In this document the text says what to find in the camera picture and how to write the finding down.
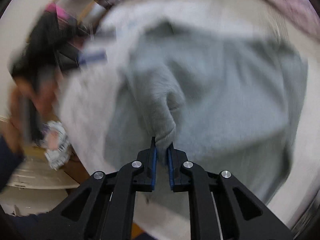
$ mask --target white fabric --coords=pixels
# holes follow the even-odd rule
[[[307,92],[292,171],[268,205],[291,227],[320,187],[320,44],[297,30],[264,0],[128,0],[114,8],[101,26],[103,30],[115,27],[116,41],[106,44],[97,39],[87,45],[88,51],[105,48],[107,65],[76,74],[61,106],[61,120],[82,163],[89,173],[115,171],[103,154],[104,136],[122,82],[120,69],[128,62],[139,33],[163,18],[220,35],[286,39],[308,58]],[[189,221],[157,204],[147,204],[141,194],[137,196],[134,219],[157,239],[189,238]]]

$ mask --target black device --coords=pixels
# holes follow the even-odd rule
[[[213,174],[167,149],[174,192],[188,192],[192,240],[293,240],[291,231],[229,171]],[[95,172],[30,229],[26,240],[129,240],[136,191],[151,192],[156,146],[118,172]]]

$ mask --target gray cloth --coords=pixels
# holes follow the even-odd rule
[[[290,171],[307,64],[282,41],[215,37],[162,23],[143,34],[119,92],[105,159],[120,168],[150,146],[174,143],[210,172],[229,170],[267,202]],[[188,217],[158,165],[150,196]]]

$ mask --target silver screw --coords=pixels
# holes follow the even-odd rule
[[[192,162],[184,162],[183,166],[185,166],[186,168],[192,168],[193,163]]]
[[[102,179],[102,178],[103,178],[103,173],[102,173],[101,171],[97,171],[97,172],[93,175],[93,177],[94,177],[95,179]]]
[[[230,178],[231,177],[231,172],[230,171],[223,171],[221,172],[222,177],[224,178]]]
[[[132,167],[134,168],[140,168],[142,163],[139,161],[134,161],[133,163],[131,163]]]

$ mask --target navy blue sleeve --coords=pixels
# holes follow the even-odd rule
[[[14,154],[3,136],[0,137],[0,192],[3,190],[13,171],[23,161],[23,155]]]

